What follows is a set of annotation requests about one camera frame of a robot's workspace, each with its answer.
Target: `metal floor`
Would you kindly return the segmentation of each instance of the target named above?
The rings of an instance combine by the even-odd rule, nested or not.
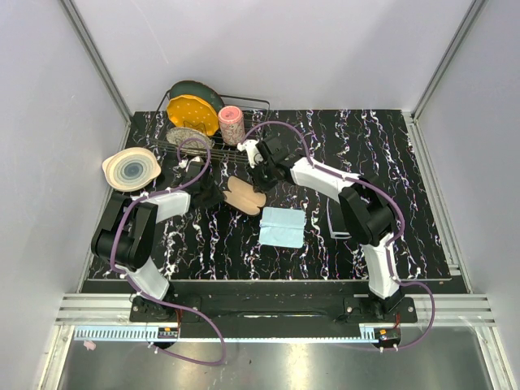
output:
[[[407,342],[420,331],[403,330]],[[176,352],[218,359],[217,344],[178,344]],[[361,352],[336,344],[229,344],[225,366],[206,367],[155,355],[146,344],[71,344],[60,390],[133,389],[492,389],[470,328],[434,328],[399,353]]]

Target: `dark green plate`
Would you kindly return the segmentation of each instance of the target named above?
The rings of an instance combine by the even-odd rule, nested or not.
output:
[[[218,93],[198,81],[184,80],[174,84],[170,89],[170,100],[180,95],[193,95],[210,103],[217,114],[225,106]]]

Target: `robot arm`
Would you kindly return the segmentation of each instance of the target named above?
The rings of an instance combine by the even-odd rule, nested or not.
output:
[[[192,159],[184,175],[188,182],[198,175],[203,166],[200,158]],[[110,261],[115,232],[125,208],[137,197],[112,193],[105,212],[94,233],[92,252],[105,261]],[[183,215],[191,207],[210,207],[223,200],[211,174],[206,174],[186,191],[175,191],[150,198],[135,206],[119,239],[115,264],[130,275],[133,282],[148,295],[164,300],[170,284],[155,266],[150,253],[154,242],[155,225],[176,215]]]
[[[387,202],[374,191],[348,181],[348,178],[378,185],[376,175],[370,177],[339,171],[320,162],[290,154],[277,138],[263,141],[247,140],[238,145],[248,154],[255,187],[268,191],[279,180],[302,185],[340,203],[345,226],[362,245],[369,273],[370,291],[379,299],[383,312],[401,300],[399,285],[392,278],[387,264],[385,245],[392,239],[395,217]],[[390,249],[394,273],[395,259]]]

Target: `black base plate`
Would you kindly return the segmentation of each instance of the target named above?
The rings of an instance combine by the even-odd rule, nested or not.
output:
[[[409,297],[404,297],[396,307],[382,317],[374,311],[374,298],[349,297],[343,300],[343,304],[345,314],[338,320],[347,323],[396,323],[397,314],[401,323],[416,323],[418,320],[414,300]]]
[[[177,305],[201,309],[201,298],[195,295],[186,295],[175,299]],[[130,310],[131,323],[168,323],[176,321],[176,312],[167,306],[148,301],[142,297],[135,297]],[[196,323],[199,317],[188,311],[183,311],[183,323]]]

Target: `blue towel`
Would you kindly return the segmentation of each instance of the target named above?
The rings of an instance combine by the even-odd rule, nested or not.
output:
[[[303,210],[264,207],[258,242],[262,245],[301,248],[305,225],[306,213]]]

